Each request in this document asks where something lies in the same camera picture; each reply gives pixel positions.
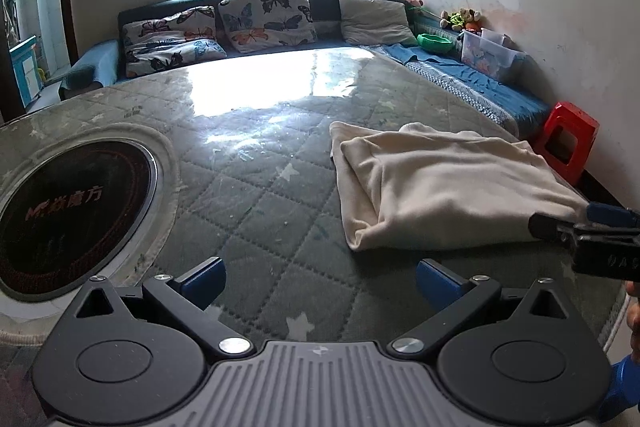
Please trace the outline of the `person hand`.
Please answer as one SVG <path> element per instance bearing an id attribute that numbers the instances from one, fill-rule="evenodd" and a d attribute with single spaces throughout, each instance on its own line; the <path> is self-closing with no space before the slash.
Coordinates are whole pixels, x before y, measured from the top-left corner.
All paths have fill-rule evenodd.
<path id="1" fill-rule="evenodd" d="M 631 330 L 631 358 L 638 363 L 640 361 L 640 285 L 636 282 L 627 282 L 625 287 L 627 295 L 634 299 L 627 310 L 627 325 Z"/>

